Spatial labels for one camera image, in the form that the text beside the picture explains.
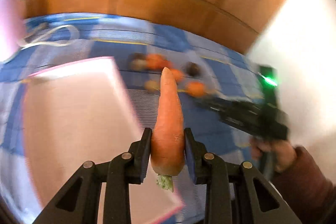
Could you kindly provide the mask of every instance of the green led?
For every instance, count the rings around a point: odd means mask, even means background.
[[[272,86],[277,86],[278,85],[272,78],[265,77],[264,79],[268,84],[270,84]]]
[[[259,72],[258,74],[259,74],[262,78],[265,79],[265,82],[266,82],[267,84],[270,84],[270,85],[272,85],[272,86],[277,86],[277,85],[278,85],[277,82],[274,81],[274,79],[272,79],[272,78],[270,78],[270,77],[265,77],[265,76],[262,75],[260,72]]]

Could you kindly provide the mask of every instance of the human hand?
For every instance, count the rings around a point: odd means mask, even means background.
[[[251,137],[250,145],[251,155],[254,160],[259,160],[263,152],[275,152],[277,164],[274,167],[274,170],[278,173],[284,172],[296,160],[296,152],[289,141],[263,141]]]

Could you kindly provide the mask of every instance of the maroon sleeve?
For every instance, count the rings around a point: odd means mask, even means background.
[[[316,223],[335,200],[336,189],[305,148],[295,151],[295,163],[272,183],[303,224]]]

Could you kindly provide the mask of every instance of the cable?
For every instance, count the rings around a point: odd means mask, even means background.
[[[40,30],[44,30],[48,28],[48,22],[43,22],[39,24],[37,27],[35,27],[28,35],[24,37],[24,39],[32,37],[34,34],[36,34]]]
[[[68,42],[68,43],[57,43],[57,42],[41,41],[42,39],[44,39],[48,35],[54,33],[58,29],[62,29],[62,28],[67,28],[70,31],[70,38],[69,38],[70,42]],[[31,33],[30,35],[28,35],[28,37],[33,35],[35,32],[36,32],[36,30],[34,30],[33,33]],[[64,46],[68,46],[68,45],[72,44],[73,40],[76,40],[76,39],[79,39],[79,30],[73,25],[62,25],[62,26],[58,26],[56,28],[51,29],[50,31],[48,31],[45,34],[39,36],[38,38],[34,39],[30,43],[27,43],[25,40],[23,40],[24,43],[18,43],[18,44],[22,49],[37,46],[37,45],[49,45],[49,46],[54,46],[54,47],[64,47]]]

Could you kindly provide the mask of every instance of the blue tablecloth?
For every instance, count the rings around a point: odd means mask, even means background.
[[[201,80],[219,97],[262,100],[255,72],[243,55],[195,34],[144,20],[90,13],[28,19],[28,31],[42,22],[48,22],[49,28],[72,24],[80,30],[80,39],[67,47],[30,47],[19,52],[9,63],[0,65],[0,194],[15,216],[25,223],[31,223],[41,211],[29,179],[22,143],[21,80],[29,74],[76,60],[114,56],[139,120],[149,127],[155,124],[155,115],[150,112],[155,111],[157,100],[144,91],[143,85],[149,79],[159,80],[160,74],[130,71],[127,59],[134,52],[161,53],[181,70],[188,61],[199,64],[204,72]],[[48,40],[69,37],[69,31],[60,29]],[[180,87],[183,88],[190,79],[186,78]],[[198,108],[187,94],[179,93],[179,96],[184,126],[192,129],[195,139],[204,143],[208,151],[237,164],[250,160],[246,133],[220,122],[216,113]],[[152,110],[145,107],[146,97],[153,101]],[[194,223],[202,219],[205,185],[193,185],[186,166],[174,178],[174,183],[183,198],[184,208],[166,223]]]

